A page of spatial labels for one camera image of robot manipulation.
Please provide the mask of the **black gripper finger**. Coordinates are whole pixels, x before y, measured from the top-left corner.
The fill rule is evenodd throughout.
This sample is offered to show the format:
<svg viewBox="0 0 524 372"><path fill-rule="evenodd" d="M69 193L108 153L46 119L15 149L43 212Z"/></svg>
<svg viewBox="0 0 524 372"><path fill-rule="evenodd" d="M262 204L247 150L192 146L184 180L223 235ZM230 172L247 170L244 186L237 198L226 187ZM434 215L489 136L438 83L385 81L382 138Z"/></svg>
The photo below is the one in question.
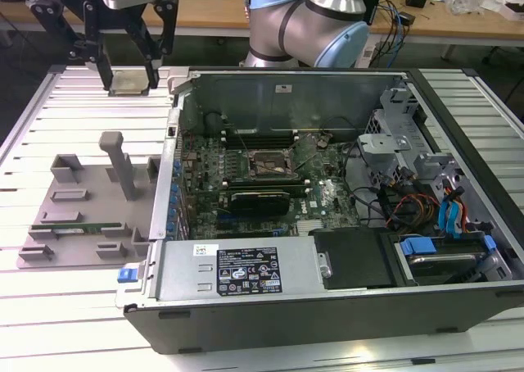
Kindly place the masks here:
<svg viewBox="0 0 524 372"><path fill-rule="evenodd" d="M151 5L163 23L158 40L152 38L142 18L146 4L124 9L124 29L144 59L148 88L154 89L159 83L158 69L162 65L163 56L170 55L173 51L178 0L153 0Z"/></svg>
<svg viewBox="0 0 524 372"><path fill-rule="evenodd" d="M103 50L97 7L90 0L34 0L29 9L40 25L62 44L71 60L82 60L95 67L103 88L110 90L113 73ZM84 23L84 33L73 30L64 17L68 9Z"/></svg>

